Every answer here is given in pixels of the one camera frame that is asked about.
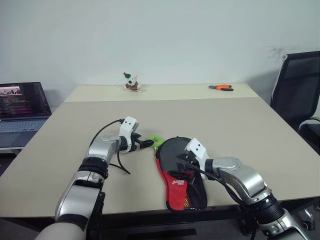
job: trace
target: black chair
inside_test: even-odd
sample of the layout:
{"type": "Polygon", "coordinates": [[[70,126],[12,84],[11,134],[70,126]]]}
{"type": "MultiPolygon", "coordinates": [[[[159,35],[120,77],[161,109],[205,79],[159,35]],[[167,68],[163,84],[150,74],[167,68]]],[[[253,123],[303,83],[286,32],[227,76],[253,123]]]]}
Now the black chair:
{"type": "Polygon", "coordinates": [[[318,124],[314,119],[320,95],[320,51],[288,54],[274,85],[270,106],[320,155],[318,124]]]}

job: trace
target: white wall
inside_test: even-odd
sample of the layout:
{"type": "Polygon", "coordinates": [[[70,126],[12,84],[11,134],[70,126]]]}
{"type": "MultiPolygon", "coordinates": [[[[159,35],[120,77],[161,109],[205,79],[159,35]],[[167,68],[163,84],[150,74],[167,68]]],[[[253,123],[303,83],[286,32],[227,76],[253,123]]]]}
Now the white wall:
{"type": "Polygon", "coordinates": [[[319,0],[0,0],[0,82],[248,82],[267,102],[285,53],[319,50],[319,0]]]}

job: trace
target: floor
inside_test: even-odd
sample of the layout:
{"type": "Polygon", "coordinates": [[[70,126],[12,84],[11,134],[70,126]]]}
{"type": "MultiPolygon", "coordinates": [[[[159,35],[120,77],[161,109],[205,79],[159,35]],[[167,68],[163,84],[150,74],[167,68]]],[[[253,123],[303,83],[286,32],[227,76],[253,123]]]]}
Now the floor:
{"type": "MultiPolygon", "coordinates": [[[[9,166],[12,159],[0,158],[0,176],[9,166]]],[[[313,206],[309,210],[315,217],[315,231],[306,231],[311,240],[320,239],[320,212],[313,206]]],[[[0,219],[0,240],[33,240],[38,235],[37,231],[0,219]]],[[[131,227],[109,229],[102,232],[102,239],[108,240],[249,240],[250,236],[241,234],[237,221],[203,221],[185,224],[160,225],[149,227],[131,227]],[[160,237],[159,232],[166,231],[172,234],[181,230],[184,236],[160,237]]],[[[261,231],[258,231],[256,240],[267,239],[261,231]]]]}

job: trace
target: beige tabletop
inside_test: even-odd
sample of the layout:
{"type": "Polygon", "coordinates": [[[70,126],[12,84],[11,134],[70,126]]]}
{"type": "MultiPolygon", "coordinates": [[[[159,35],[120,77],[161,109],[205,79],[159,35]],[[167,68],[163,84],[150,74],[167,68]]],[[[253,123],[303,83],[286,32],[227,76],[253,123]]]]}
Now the beige tabletop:
{"type": "MultiPolygon", "coordinates": [[[[139,121],[142,139],[195,137],[212,158],[239,158],[263,176],[279,200],[320,196],[320,157],[259,97],[65,102],[0,177],[0,217],[53,216],[94,134],[126,116],[139,121]]],[[[103,133],[118,131],[113,125],[103,133]]],[[[120,157],[131,175],[109,168],[103,213],[166,209],[154,150],[120,157]]],[[[216,181],[205,181],[205,188],[208,206],[235,203],[216,181]]]]}

